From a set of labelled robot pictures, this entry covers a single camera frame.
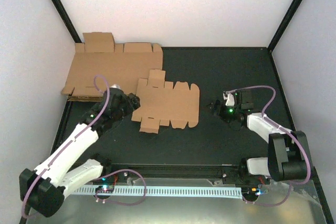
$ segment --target black bracket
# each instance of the black bracket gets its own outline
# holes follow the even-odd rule
[[[292,134],[306,152],[312,172],[313,165],[306,135],[302,131],[295,131]],[[287,134],[269,135],[268,170],[275,181],[305,179],[307,176],[305,159],[299,147],[292,143],[292,139]]]

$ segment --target white cable carrier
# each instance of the white cable carrier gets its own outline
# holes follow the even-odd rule
[[[84,185],[72,195],[95,195],[99,185]],[[143,186],[115,186],[112,193],[98,193],[101,196],[142,196]],[[160,197],[208,197],[242,199],[241,188],[236,187],[176,187],[147,186],[146,196]]]

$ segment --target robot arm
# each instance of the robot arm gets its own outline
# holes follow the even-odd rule
[[[288,136],[291,133],[303,147],[312,162],[306,135],[301,131],[293,132],[280,126],[266,114],[255,110],[250,90],[223,93],[224,102],[216,101],[212,113],[228,124],[238,123],[256,132],[268,143],[268,157],[247,159],[247,169],[251,175],[264,175],[275,181],[305,179],[307,166],[298,146]]]
[[[83,131],[102,110],[107,100],[107,92],[104,93],[102,102],[96,103],[83,116],[71,135],[49,158],[34,170],[25,169],[20,174],[22,201],[32,183],[40,176],[28,197],[27,204],[45,217],[56,213],[73,191],[102,175],[104,160],[101,159],[99,161],[89,159],[83,165],[68,171],[90,145],[112,128],[114,122],[122,120],[124,116],[140,107],[140,99],[134,94],[126,95],[119,88],[112,87],[109,91],[107,107],[91,127]]]

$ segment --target black work surface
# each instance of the black work surface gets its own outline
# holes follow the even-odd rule
[[[223,90],[253,85],[270,85],[277,96],[267,115],[290,127],[286,104],[280,93],[271,55],[264,48],[164,48],[166,81],[186,81],[200,88],[200,117],[194,128],[184,130],[160,126],[158,134],[139,132],[140,123],[130,116],[115,123],[110,132],[89,147],[76,163],[84,163],[100,153],[114,164],[222,165],[238,164],[243,157],[267,156],[267,143],[256,133],[234,131],[210,115],[205,106],[222,98]],[[255,107],[262,109],[272,95],[267,89],[253,90]],[[81,116],[93,105],[74,102],[64,139]]]

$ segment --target cardboard sheet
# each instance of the cardboard sheet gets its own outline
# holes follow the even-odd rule
[[[133,112],[132,121],[141,122],[140,131],[158,133],[160,125],[184,129],[198,124],[200,89],[187,82],[165,81],[165,71],[150,70],[148,79],[139,79],[137,96],[140,108]]]
[[[109,85],[118,84],[128,93],[136,93],[140,78],[147,79],[151,69],[162,69],[163,52],[159,44],[115,44],[112,33],[84,33],[85,43],[75,44],[75,56],[62,94],[70,101],[100,101],[102,94],[94,85],[97,74]],[[97,78],[97,85],[106,90]]]

